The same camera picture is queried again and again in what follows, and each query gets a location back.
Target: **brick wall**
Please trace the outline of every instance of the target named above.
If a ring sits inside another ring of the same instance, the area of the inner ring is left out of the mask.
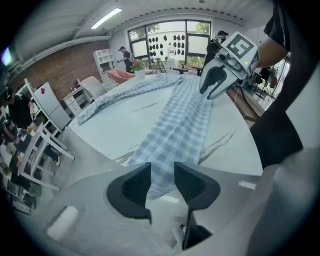
[[[71,92],[70,87],[75,86],[76,79],[82,81],[94,76],[101,82],[93,52],[108,48],[108,41],[94,41],[64,48],[28,67],[9,86],[18,90],[25,78],[34,88],[49,82],[56,98],[61,101]]]

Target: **cable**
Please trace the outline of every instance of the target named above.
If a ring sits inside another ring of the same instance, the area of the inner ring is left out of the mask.
[[[251,106],[251,105],[249,104],[249,102],[247,101],[247,99],[246,99],[246,97],[245,97],[245,94],[244,94],[244,90],[242,89],[242,87],[241,87],[241,86],[239,86],[239,87],[240,87],[241,94],[242,94],[242,97],[243,97],[245,103],[249,106],[249,108],[253,111],[253,113],[255,113],[255,115],[256,115],[258,118],[260,118],[260,116],[257,114],[257,112],[252,108],[252,106]]]
[[[234,97],[234,102],[233,102],[233,104],[236,104],[238,92],[239,92],[239,90],[236,90],[236,94],[235,94],[235,97]]]

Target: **ceiling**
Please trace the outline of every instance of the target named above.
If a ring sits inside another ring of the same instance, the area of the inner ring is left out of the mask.
[[[25,62],[33,55],[57,44],[83,37],[103,36],[107,31],[130,24],[152,12],[171,9],[203,9],[225,15],[226,20],[258,22],[269,0],[47,0],[29,17],[15,37],[14,49]],[[90,29],[115,8],[122,11],[97,29]]]

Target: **window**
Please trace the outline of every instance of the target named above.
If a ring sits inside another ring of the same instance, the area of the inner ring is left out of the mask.
[[[209,22],[201,21],[187,21],[186,22],[187,32],[191,34],[201,34],[210,36],[211,26]]]
[[[140,56],[148,56],[146,40],[134,42],[132,45],[132,53],[135,58]]]
[[[202,36],[189,36],[188,37],[188,52],[194,54],[207,54],[207,46],[209,39]]]
[[[186,57],[186,65],[188,67],[195,67],[202,69],[205,64],[204,57],[197,57],[197,56],[187,56]]]
[[[146,37],[146,31],[145,31],[145,27],[142,26],[142,27],[138,27],[136,29],[133,29],[129,32],[129,39],[130,39],[130,42],[132,41],[136,41],[136,40],[139,40],[139,39],[143,39]]]
[[[154,23],[128,32],[131,52],[136,59],[160,58],[164,62],[171,45],[176,49],[177,67],[203,66],[210,35],[211,23],[197,20]]]

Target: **ceiling light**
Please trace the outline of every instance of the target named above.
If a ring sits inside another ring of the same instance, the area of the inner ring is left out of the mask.
[[[102,19],[100,19],[96,24],[92,26],[92,30],[95,30],[97,27],[99,27],[102,23],[104,23],[106,20],[109,20],[113,15],[116,15],[117,13],[121,12],[122,10],[117,8],[113,11],[109,12],[106,16],[104,16]]]

